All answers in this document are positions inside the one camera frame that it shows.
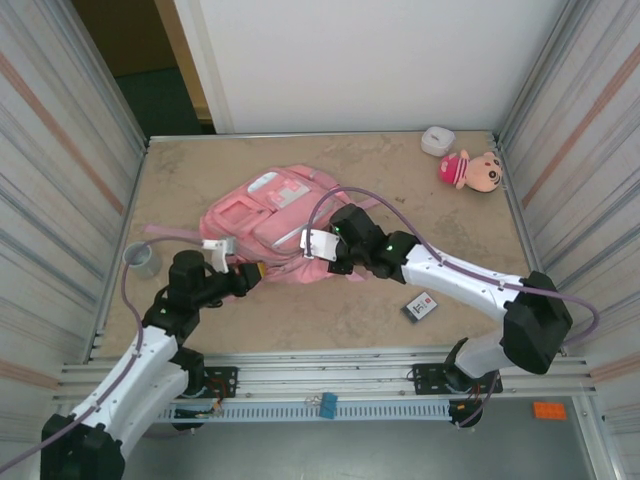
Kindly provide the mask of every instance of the purple cable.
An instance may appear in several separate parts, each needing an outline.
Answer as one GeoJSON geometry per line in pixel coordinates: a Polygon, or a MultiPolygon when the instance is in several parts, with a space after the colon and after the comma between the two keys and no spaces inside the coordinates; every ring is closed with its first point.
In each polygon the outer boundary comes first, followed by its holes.
{"type": "MultiPolygon", "coordinates": [[[[179,241],[179,242],[185,242],[185,243],[190,243],[192,245],[198,245],[198,246],[202,245],[202,242],[199,242],[197,240],[187,240],[187,239],[180,238],[180,237],[159,237],[159,238],[154,238],[152,240],[144,242],[142,245],[140,245],[140,247],[138,249],[136,249],[134,251],[134,255],[132,255],[131,258],[136,258],[137,253],[140,252],[143,248],[146,248],[147,246],[152,245],[154,243],[163,242],[163,241],[166,241],[166,240],[174,240],[174,241],[179,241]]],[[[137,335],[137,340],[136,340],[136,350],[139,351],[140,348],[142,347],[142,337],[144,336],[144,327],[142,326],[142,318],[140,317],[140,313],[138,313],[138,310],[136,310],[136,307],[133,306],[133,304],[129,301],[129,298],[127,297],[126,284],[127,284],[127,273],[129,272],[130,264],[131,264],[130,261],[125,262],[124,268],[122,270],[122,281],[120,282],[120,295],[122,296],[122,301],[127,306],[127,308],[129,310],[131,310],[131,313],[133,313],[133,316],[134,316],[134,318],[136,320],[136,327],[137,327],[137,330],[138,330],[138,332],[137,332],[138,335],[137,335]]],[[[133,365],[134,365],[134,363],[136,363],[137,359],[138,359],[137,355],[132,355],[131,356],[131,358],[129,359],[129,361],[125,365],[125,367],[122,370],[122,372],[120,373],[120,375],[118,375],[116,377],[116,379],[113,381],[113,383],[111,385],[109,385],[107,387],[107,389],[104,391],[104,393],[102,395],[100,395],[100,397],[96,400],[96,405],[98,405],[98,407],[107,399],[107,397],[109,397],[109,395],[111,395],[111,393],[118,387],[118,385],[120,385],[120,383],[122,383],[122,380],[124,380],[124,378],[127,376],[127,374],[131,371],[131,369],[133,368],[133,365]]],[[[64,437],[67,433],[69,433],[71,430],[73,430],[78,425],[80,425],[82,422],[84,422],[96,410],[97,410],[97,407],[90,407],[86,412],[84,412],[82,415],[79,415],[78,418],[76,418],[73,422],[71,422],[69,425],[64,427],[62,430],[57,431],[56,433],[51,435],[49,438],[47,438],[43,442],[41,442],[38,445],[35,445],[35,446],[31,447],[30,449],[22,452],[17,457],[13,458],[12,460],[9,460],[4,465],[0,466],[0,475],[5,473],[10,468],[15,467],[17,464],[19,464],[23,460],[26,460],[31,455],[33,455],[35,453],[38,453],[43,448],[48,447],[49,445],[51,445],[55,441],[57,441],[60,438],[64,437]]]]}
{"type": "MultiPolygon", "coordinates": [[[[495,278],[487,277],[485,275],[481,275],[479,273],[472,272],[470,270],[467,270],[464,267],[461,267],[460,265],[456,265],[455,263],[451,263],[446,259],[443,260],[442,256],[436,251],[436,249],[433,248],[429,244],[429,242],[427,242],[427,240],[422,236],[422,234],[411,224],[409,219],[407,217],[405,217],[404,214],[400,210],[398,210],[388,200],[382,198],[377,193],[370,192],[369,190],[365,190],[364,188],[358,188],[358,187],[338,187],[338,188],[334,188],[334,189],[328,191],[327,193],[325,193],[322,196],[322,198],[320,200],[318,200],[318,203],[316,203],[316,205],[313,207],[313,210],[311,211],[311,215],[309,215],[309,222],[307,224],[307,232],[306,232],[306,237],[307,237],[306,238],[306,242],[307,242],[307,252],[306,253],[307,253],[307,256],[309,256],[309,257],[311,256],[311,228],[313,228],[313,219],[316,218],[316,214],[318,213],[318,210],[320,209],[320,206],[329,197],[331,197],[331,196],[333,196],[333,195],[335,195],[336,193],[339,193],[339,192],[362,193],[362,194],[367,195],[367,196],[369,196],[371,198],[375,198],[377,201],[379,201],[384,206],[386,206],[389,210],[391,210],[402,221],[402,223],[405,224],[405,226],[411,231],[411,233],[413,233],[415,235],[415,237],[418,239],[418,241],[429,251],[429,253],[433,256],[433,258],[435,258],[437,261],[442,263],[444,266],[449,267],[452,270],[455,270],[456,272],[462,273],[462,274],[467,275],[467,276],[469,276],[471,278],[475,278],[476,280],[483,281],[485,283],[488,283],[490,285],[494,285],[496,287],[508,288],[509,290],[517,290],[519,292],[530,293],[530,294],[533,294],[533,295],[543,295],[543,296],[546,296],[546,297],[557,298],[559,300],[563,300],[563,301],[571,302],[571,303],[576,303],[578,305],[582,305],[583,307],[587,308],[593,314],[593,321],[591,322],[591,325],[589,325],[583,332],[580,332],[575,337],[572,337],[569,340],[566,340],[562,344],[563,346],[570,345],[572,343],[575,343],[577,341],[582,340],[587,335],[591,334],[591,332],[593,332],[596,328],[598,328],[598,325],[600,324],[600,312],[598,312],[596,307],[594,307],[591,303],[587,302],[586,300],[584,300],[584,299],[582,299],[580,297],[576,297],[574,295],[566,295],[566,294],[563,294],[563,293],[558,293],[558,292],[555,292],[553,290],[545,290],[545,289],[542,289],[542,288],[525,287],[523,285],[516,285],[514,283],[505,283],[503,285],[503,284],[501,284],[501,282],[499,280],[496,280],[495,278]]],[[[482,403],[480,404],[478,409],[475,412],[473,412],[473,414],[471,414],[464,421],[460,422],[458,424],[458,427],[465,426],[467,423],[469,423],[477,415],[480,414],[482,409],[485,407],[485,405],[489,401],[489,398],[491,398],[491,395],[493,394],[493,390],[495,389],[497,380],[498,380],[498,373],[496,372],[496,374],[495,374],[495,376],[493,378],[493,382],[491,383],[491,387],[489,388],[489,391],[487,392],[487,395],[482,400],[482,403]]]]}

